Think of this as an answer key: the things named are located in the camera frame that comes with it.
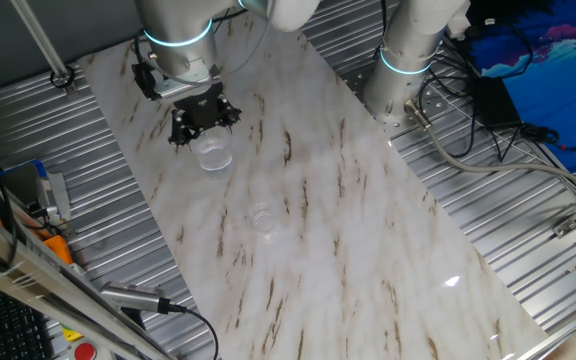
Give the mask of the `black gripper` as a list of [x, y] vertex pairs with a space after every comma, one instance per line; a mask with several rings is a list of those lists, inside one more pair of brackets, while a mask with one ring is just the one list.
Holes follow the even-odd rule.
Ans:
[[232, 130], [241, 120], [242, 111], [225, 98], [223, 90], [223, 84], [217, 83], [199, 95], [174, 102], [168, 142], [177, 147], [186, 146], [198, 137], [198, 132], [212, 127]]

